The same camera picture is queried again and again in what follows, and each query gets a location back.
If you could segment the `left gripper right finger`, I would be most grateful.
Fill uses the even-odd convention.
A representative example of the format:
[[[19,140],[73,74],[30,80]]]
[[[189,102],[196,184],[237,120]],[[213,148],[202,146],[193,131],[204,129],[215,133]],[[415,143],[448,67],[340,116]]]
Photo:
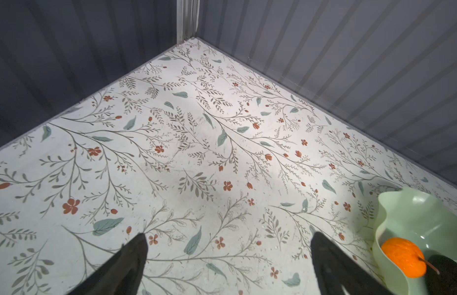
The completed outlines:
[[[322,295],[390,295],[392,292],[350,259],[323,233],[311,240],[312,262]]]

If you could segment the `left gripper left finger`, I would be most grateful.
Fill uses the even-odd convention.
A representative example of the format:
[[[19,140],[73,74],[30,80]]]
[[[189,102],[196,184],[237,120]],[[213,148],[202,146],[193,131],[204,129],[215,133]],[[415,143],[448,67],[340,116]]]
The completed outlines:
[[[69,293],[71,295],[136,295],[142,280],[147,253],[146,236],[140,233]]]

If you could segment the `small fake orange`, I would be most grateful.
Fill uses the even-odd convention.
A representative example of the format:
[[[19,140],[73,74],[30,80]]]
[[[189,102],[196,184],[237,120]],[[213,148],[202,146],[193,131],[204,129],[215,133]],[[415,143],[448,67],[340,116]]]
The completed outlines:
[[[440,275],[440,271],[425,260],[420,248],[409,240],[403,238],[390,238],[381,246],[381,250],[403,274],[410,279],[423,277],[427,268]]]

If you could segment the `dark fake avocado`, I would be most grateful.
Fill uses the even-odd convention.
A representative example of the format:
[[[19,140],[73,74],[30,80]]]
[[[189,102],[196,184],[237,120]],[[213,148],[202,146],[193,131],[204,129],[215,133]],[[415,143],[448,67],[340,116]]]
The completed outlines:
[[[457,295],[457,263],[438,254],[430,256],[428,262],[440,272],[427,267],[425,284],[429,295]]]

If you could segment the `green scalloped fruit bowl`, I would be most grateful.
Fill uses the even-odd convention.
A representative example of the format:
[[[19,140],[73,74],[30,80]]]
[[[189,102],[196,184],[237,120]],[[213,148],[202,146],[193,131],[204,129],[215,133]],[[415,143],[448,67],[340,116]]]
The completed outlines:
[[[441,254],[457,263],[457,215],[435,196],[412,188],[384,192],[378,202],[372,255],[387,288],[396,295],[427,295],[425,278],[407,278],[381,246],[390,238],[404,238],[417,245],[427,259]]]

